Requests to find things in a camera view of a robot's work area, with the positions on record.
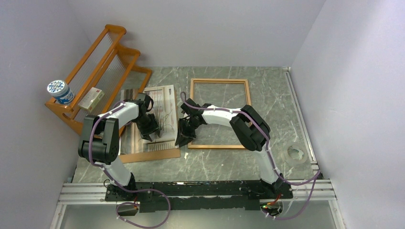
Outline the brown backing board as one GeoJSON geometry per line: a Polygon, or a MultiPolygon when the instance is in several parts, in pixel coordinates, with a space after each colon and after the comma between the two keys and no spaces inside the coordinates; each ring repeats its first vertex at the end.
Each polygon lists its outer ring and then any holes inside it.
{"type": "Polygon", "coordinates": [[[123,163],[160,160],[180,157],[175,145],[177,128],[176,100],[172,89],[149,89],[145,91],[154,101],[151,113],[155,115],[160,128],[160,137],[152,134],[151,141],[141,139],[135,124],[120,130],[119,158],[123,163]]]}

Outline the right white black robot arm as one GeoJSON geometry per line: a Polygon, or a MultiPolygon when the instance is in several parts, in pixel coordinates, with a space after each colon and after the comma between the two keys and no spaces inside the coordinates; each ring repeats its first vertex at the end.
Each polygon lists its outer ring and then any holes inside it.
{"type": "Polygon", "coordinates": [[[177,146],[192,142],[196,138],[197,128],[202,125],[229,127],[243,148],[255,156],[264,195],[268,198],[292,198],[291,185],[272,157],[270,127],[251,105],[231,109],[213,104],[199,105],[187,98],[183,100],[181,109],[186,116],[178,120],[177,146]]]}

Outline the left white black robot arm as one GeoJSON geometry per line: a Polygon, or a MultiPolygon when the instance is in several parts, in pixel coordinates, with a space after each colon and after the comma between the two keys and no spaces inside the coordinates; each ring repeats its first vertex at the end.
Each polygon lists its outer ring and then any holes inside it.
{"type": "Polygon", "coordinates": [[[126,201],[136,198],[137,187],[133,173],[118,157],[119,131],[125,125],[135,123],[141,139],[152,141],[151,135],[160,135],[156,117],[150,113],[153,106],[154,101],[149,95],[139,93],[134,100],[117,102],[108,112],[84,118],[79,156],[100,168],[110,180],[108,191],[126,201]]]}

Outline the plant photo print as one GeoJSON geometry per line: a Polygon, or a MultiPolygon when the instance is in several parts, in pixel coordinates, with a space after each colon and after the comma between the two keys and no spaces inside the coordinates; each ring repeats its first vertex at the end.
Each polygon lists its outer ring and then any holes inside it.
{"type": "Polygon", "coordinates": [[[174,85],[147,87],[142,93],[134,89],[121,91],[121,98],[144,99],[146,113],[127,125],[120,138],[120,156],[146,154],[152,160],[180,156],[175,145],[177,127],[177,99],[174,85]]]}

